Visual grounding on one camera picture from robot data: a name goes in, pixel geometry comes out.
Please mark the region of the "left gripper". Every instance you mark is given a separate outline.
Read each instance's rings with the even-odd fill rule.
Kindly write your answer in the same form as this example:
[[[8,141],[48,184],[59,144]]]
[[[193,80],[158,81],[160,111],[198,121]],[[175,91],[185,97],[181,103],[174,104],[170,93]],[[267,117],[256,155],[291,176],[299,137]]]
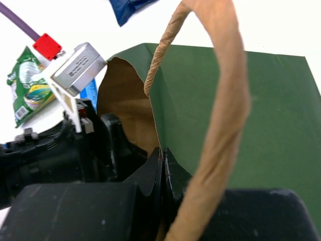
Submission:
[[[77,133],[70,117],[56,125],[50,141],[52,182],[123,181],[147,160],[147,151],[131,143],[120,119],[98,116],[90,100],[77,99],[82,131]]]

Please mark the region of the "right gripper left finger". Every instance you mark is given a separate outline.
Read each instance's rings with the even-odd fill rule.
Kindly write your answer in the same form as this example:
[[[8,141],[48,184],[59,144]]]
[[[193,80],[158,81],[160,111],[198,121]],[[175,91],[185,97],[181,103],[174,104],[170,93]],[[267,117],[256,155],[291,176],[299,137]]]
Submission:
[[[155,240],[162,167],[155,148],[123,182],[29,185],[14,201],[1,240]]]

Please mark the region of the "green paper bag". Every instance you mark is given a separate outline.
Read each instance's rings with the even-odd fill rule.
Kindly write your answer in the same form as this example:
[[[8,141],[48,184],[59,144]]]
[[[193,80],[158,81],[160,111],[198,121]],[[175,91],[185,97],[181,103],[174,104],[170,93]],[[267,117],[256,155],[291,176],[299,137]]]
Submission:
[[[161,61],[186,17],[194,12],[209,34],[220,67],[217,93],[199,165],[169,229],[157,240],[199,240],[217,211],[236,163],[251,109],[247,60],[232,1],[182,1],[157,46],[144,82],[148,94]]]

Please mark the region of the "green snack packet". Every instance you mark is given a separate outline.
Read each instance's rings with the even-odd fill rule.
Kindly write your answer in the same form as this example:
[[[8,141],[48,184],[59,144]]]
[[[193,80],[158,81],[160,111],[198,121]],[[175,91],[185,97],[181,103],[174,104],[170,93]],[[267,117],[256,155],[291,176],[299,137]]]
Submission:
[[[11,88],[16,128],[55,99],[40,75],[45,67],[27,46],[7,77]]]

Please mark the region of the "dark blue snack packet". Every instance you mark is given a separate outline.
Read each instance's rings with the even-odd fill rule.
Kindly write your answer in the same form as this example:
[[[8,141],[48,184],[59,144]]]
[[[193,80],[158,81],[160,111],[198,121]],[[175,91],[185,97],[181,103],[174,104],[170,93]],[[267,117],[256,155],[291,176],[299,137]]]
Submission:
[[[156,2],[156,0],[109,0],[109,2],[118,25],[122,27],[135,12],[148,4]]]

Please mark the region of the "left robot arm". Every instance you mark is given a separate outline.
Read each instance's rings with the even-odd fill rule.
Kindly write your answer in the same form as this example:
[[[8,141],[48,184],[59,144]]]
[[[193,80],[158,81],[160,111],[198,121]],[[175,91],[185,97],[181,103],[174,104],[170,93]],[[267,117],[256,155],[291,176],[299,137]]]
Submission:
[[[1,145],[1,208],[28,185],[120,182],[146,162],[147,152],[128,140],[116,115],[97,115],[86,98],[77,100],[77,108],[80,132],[65,113],[52,128],[28,128]]]

